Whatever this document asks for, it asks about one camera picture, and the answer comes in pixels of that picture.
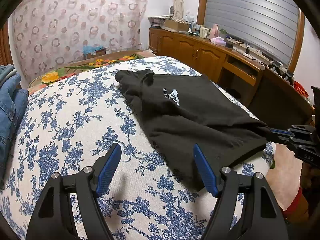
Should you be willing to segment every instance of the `blue flower pattern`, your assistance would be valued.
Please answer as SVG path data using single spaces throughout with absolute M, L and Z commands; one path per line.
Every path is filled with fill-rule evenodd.
M 161 74 L 200 75 L 173 58 L 145 58 L 72 76 L 29 97 L 0 191 L 0 211 L 21 239 L 26 237 L 28 222 L 49 176 L 55 171 L 77 173 L 104 155 L 114 142 L 121 145 L 122 158 L 110 188 L 98 199 L 107 223 L 112 221 L 114 238 L 201 238 L 216 199 L 206 190 L 194 192 L 183 186 L 179 171 L 172 171 L 165 157 L 151 147 L 114 79 L 120 69 L 145 68 Z M 274 150 L 275 146 L 268 144 L 264 152 L 235 170 L 245 175 L 258 170 L 266 173 Z M 199 201 L 206 208 L 199 210 Z M 75 194 L 71 202 L 78 234 L 87 239 Z M 243 194 L 239 194 L 232 226 L 241 216 L 242 204 Z

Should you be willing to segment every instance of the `gray blind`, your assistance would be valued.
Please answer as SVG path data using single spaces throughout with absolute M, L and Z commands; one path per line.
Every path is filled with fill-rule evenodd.
M 292 0 L 207 0 L 204 25 L 218 24 L 288 64 L 297 21 L 298 7 Z

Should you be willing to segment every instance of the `metal screw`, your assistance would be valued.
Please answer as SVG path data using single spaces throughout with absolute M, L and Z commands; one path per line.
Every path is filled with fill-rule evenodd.
M 51 178 L 56 179 L 57 177 L 59 177 L 59 173 L 55 172 L 51 174 Z
M 92 167 L 88 166 L 83 169 L 85 173 L 90 173 L 92 171 Z
M 262 178 L 263 178 L 263 174 L 260 173 L 260 172 L 257 172 L 257 173 L 256 173 L 256 177 L 257 177 L 258 179 L 262 179 Z
M 224 173 L 230 173 L 230 172 L 231 172 L 231 169 L 230 169 L 229 167 L 223 167 L 223 168 L 222 168 L 222 171 L 223 171 Z

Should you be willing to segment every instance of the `bed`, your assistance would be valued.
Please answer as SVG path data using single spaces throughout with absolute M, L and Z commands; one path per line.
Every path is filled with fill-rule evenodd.
M 216 203 L 205 189 L 185 188 L 163 156 L 150 146 L 117 89 L 118 70 L 150 68 L 159 74 L 200 75 L 170 57 L 150 57 L 96 68 L 63 79 L 29 96 L 10 151 L 0 192 L 0 211 L 25 239 L 33 208 L 49 176 L 74 174 L 92 165 L 112 143 L 122 158 L 109 190 L 98 199 L 114 239 L 199 239 Z M 237 100 L 220 91 L 254 117 Z M 267 174 L 275 144 L 236 166 L 240 174 Z M 232 225 L 241 216 L 238 195 Z M 86 239 L 76 195 L 71 196 L 76 228 Z

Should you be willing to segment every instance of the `window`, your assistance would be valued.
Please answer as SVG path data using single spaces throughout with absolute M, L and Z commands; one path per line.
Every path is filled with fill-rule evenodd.
M 288 65 L 298 11 L 292 0 L 207 0 L 204 25 L 218 24 Z

